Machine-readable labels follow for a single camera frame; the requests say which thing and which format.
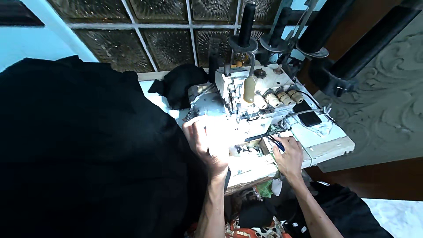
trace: green plastic bag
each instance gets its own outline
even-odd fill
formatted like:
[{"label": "green plastic bag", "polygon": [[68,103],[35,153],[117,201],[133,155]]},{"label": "green plastic bag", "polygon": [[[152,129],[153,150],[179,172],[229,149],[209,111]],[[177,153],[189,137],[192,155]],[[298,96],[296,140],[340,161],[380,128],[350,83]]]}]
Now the green plastic bag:
[{"label": "green plastic bag", "polygon": [[272,196],[272,182],[273,180],[269,180],[256,186],[257,192],[260,194],[260,196],[268,198]]}]

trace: white tile floor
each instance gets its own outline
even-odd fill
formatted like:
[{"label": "white tile floor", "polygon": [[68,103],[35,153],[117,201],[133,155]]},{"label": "white tile floor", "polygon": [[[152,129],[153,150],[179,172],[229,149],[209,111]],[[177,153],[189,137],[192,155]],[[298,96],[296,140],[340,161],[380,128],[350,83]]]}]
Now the white tile floor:
[{"label": "white tile floor", "polygon": [[423,202],[363,199],[380,225],[395,238],[423,237]]}]

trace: hand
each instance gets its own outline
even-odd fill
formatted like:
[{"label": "hand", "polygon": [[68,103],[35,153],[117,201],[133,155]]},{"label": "hand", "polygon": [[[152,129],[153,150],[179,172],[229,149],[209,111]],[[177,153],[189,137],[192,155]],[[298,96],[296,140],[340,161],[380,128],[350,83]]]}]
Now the hand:
[{"label": "hand", "polygon": [[302,146],[294,137],[274,137],[275,140],[282,143],[285,147],[285,153],[281,154],[279,148],[274,145],[273,153],[275,155],[277,168],[286,177],[288,182],[296,179],[302,179],[301,165],[304,155],[302,154]]},{"label": "hand", "polygon": [[211,178],[226,176],[228,155],[210,155],[209,141],[206,134],[206,116],[198,116],[182,125],[182,130],[190,144],[191,150],[207,165]]}]

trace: black phone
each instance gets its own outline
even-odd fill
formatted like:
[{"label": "black phone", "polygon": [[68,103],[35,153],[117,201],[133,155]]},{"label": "black phone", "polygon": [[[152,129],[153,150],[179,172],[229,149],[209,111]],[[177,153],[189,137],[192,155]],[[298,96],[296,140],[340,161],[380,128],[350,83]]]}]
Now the black phone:
[{"label": "black phone", "polygon": [[[302,103],[297,103],[292,110],[297,113],[311,109],[310,105],[304,100]],[[321,123],[321,119],[314,111],[300,114],[298,117],[306,127],[312,127]]]}]

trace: patterned fabric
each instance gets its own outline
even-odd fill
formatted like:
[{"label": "patterned fabric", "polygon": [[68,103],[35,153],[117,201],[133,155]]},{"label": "patterned fabric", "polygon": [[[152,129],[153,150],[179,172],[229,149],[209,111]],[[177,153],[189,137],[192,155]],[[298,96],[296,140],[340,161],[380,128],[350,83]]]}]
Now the patterned fabric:
[{"label": "patterned fabric", "polygon": [[225,225],[225,237],[226,238],[285,238],[285,230],[282,227],[280,221],[273,216],[273,221],[268,227],[262,228],[240,228],[239,217],[232,220]]}]

